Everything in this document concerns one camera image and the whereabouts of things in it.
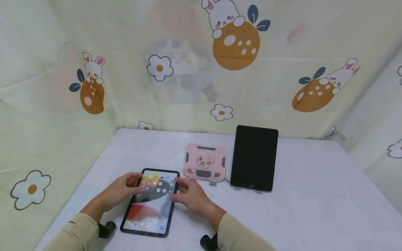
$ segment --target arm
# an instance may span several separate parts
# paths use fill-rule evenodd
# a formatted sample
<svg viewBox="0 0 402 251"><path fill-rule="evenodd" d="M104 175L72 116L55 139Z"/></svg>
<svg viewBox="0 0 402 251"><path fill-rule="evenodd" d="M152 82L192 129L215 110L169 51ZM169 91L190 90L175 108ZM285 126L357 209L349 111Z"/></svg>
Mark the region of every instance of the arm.
<svg viewBox="0 0 402 251"><path fill-rule="evenodd" d="M115 180L70 220L43 251L89 250L99 235L98 223L102 215L126 198L144 192L143 187L134 187L141 177L142 173L128 173Z"/></svg>
<svg viewBox="0 0 402 251"><path fill-rule="evenodd" d="M176 181L180 194L171 195L170 199L205 218L218 233L218 246L222 251L276 251L268 242L213 203L197 182L183 178L177 178Z"/></svg>

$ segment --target pink tablet stand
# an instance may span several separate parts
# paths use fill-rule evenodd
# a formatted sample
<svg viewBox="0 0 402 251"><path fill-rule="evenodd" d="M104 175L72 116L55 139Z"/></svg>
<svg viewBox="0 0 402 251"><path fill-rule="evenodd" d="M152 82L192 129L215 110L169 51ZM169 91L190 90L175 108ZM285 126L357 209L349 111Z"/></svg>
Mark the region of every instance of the pink tablet stand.
<svg viewBox="0 0 402 251"><path fill-rule="evenodd" d="M185 148L183 173L190 179L212 183L226 178L228 151L224 147L204 147L190 143Z"/></svg>

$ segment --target person's left hand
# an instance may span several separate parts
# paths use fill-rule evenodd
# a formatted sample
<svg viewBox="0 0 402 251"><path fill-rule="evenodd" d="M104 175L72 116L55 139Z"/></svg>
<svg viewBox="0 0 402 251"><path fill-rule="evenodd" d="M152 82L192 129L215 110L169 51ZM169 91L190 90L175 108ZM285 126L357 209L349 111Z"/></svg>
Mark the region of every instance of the person's left hand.
<svg viewBox="0 0 402 251"><path fill-rule="evenodd" d="M142 173L125 174L103 190L97 199L103 204L105 211L111 210L130 196L143 193L144 187L134 187L141 177Z"/></svg>

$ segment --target curtain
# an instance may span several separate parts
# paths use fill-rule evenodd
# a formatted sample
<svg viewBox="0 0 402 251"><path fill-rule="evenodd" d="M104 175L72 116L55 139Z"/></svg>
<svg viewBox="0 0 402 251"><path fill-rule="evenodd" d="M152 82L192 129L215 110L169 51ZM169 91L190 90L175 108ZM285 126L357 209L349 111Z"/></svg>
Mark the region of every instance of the curtain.
<svg viewBox="0 0 402 251"><path fill-rule="evenodd" d="M76 55L46 1L0 2L0 243L33 250L116 128L85 112Z"/></svg>
<svg viewBox="0 0 402 251"><path fill-rule="evenodd" d="M36 246L121 127L334 139L402 210L402 77L383 60L402 2L215 1L0 3L6 250Z"/></svg>

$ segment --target ipad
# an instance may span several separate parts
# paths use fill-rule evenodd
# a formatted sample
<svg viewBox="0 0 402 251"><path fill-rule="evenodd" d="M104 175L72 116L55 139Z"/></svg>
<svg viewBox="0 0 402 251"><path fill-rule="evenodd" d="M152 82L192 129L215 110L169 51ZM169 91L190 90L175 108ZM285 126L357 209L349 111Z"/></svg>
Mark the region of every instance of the ipad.
<svg viewBox="0 0 402 251"><path fill-rule="evenodd" d="M120 231L165 238L169 234L174 203L169 196L177 193L177 171L145 168L137 186L145 192L131 198Z"/></svg>
<svg viewBox="0 0 402 251"><path fill-rule="evenodd" d="M271 192L278 130L237 126L230 185Z"/></svg>

